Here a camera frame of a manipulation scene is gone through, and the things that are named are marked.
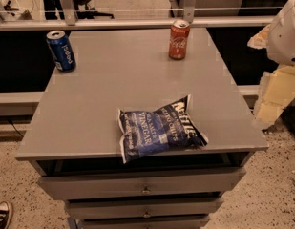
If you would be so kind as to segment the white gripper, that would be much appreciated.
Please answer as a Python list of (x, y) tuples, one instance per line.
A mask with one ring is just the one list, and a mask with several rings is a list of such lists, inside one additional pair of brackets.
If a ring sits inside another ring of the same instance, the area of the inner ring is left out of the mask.
[(288, 0), (271, 25), (262, 28), (247, 42), (253, 49), (265, 49), (280, 65), (273, 73), (264, 72), (260, 80), (254, 116), (260, 125), (273, 125), (295, 99), (295, 0)]

